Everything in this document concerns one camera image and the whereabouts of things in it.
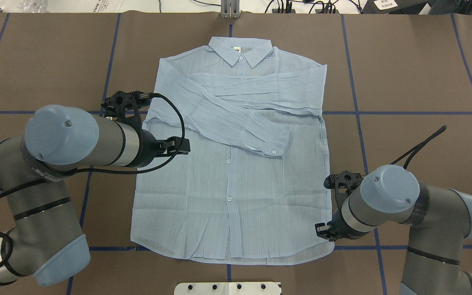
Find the paper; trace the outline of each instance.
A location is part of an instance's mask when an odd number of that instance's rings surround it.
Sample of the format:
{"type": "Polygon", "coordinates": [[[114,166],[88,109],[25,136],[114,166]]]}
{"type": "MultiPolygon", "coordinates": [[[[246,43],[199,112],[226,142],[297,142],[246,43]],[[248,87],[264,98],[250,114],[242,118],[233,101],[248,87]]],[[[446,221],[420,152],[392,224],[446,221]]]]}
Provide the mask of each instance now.
{"type": "Polygon", "coordinates": [[[376,0],[374,3],[376,4],[376,7],[378,7],[378,9],[381,11],[398,6],[395,0],[376,0]]]}

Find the gray metal bracket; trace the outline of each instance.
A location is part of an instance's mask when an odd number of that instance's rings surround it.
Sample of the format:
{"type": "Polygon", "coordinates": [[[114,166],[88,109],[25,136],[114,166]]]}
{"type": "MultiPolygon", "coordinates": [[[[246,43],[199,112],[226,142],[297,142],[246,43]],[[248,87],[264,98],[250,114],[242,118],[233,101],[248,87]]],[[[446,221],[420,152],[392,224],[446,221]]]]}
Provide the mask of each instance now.
{"type": "Polygon", "coordinates": [[[240,0],[221,0],[221,18],[240,18],[240,0]]]}

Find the white metal plate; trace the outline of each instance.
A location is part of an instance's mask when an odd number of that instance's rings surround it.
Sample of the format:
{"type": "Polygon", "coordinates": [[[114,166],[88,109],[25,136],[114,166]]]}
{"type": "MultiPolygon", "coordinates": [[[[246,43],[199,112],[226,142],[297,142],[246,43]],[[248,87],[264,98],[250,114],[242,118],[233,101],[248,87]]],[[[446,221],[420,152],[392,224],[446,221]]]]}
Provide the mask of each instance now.
{"type": "Polygon", "coordinates": [[[174,295],[281,295],[280,286],[279,282],[181,283],[174,288],[174,295]]]}

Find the shirt collar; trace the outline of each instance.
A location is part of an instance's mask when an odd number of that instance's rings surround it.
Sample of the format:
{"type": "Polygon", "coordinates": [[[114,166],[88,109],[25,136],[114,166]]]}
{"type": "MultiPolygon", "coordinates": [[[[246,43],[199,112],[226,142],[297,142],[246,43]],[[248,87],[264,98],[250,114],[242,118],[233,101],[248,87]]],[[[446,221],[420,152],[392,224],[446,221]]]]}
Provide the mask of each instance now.
{"type": "Polygon", "coordinates": [[[242,55],[232,48],[234,46],[251,48],[250,51],[243,54],[251,68],[256,67],[272,51],[270,40],[265,39],[212,37],[209,42],[209,47],[231,67],[242,55]]]}

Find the gray robotic arm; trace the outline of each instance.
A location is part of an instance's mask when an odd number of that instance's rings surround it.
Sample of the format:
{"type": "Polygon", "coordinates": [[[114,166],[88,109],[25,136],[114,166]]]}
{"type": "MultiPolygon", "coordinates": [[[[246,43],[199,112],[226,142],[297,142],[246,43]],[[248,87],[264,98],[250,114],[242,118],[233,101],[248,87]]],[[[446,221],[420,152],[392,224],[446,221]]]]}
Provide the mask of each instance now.
{"type": "Polygon", "coordinates": [[[472,274],[461,271],[463,240],[472,238],[472,196],[418,182],[395,165],[362,179],[330,175],[338,209],[316,224],[319,237],[358,239],[387,221],[411,226],[401,295],[472,295],[472,274]]]}
{"type": "MultiPolygon", "coordinates": [[[[6,191],[16,223],[0,233],[0,286],[29,275],[49,286],[89,263],[88,244],[63,181],[88,170],[77,167],[144,167],[155,157],[169,157],[166,164],[177,154],[189,153],[181,115],[162,95],[119,91],[103,107],[108,119],[71,107],[41,108],[28,122],[24,136],[0,142],[0,193],[6,191]],[[176,110],[181,137],[156,140],[141,129],[138,109],[149,106],[154,97],[165,99],[176,110]],[[126,116],[129,110],[134,116],[126,116]]],[[[103,172],[137,174],[155,169],[103,172]]]]}

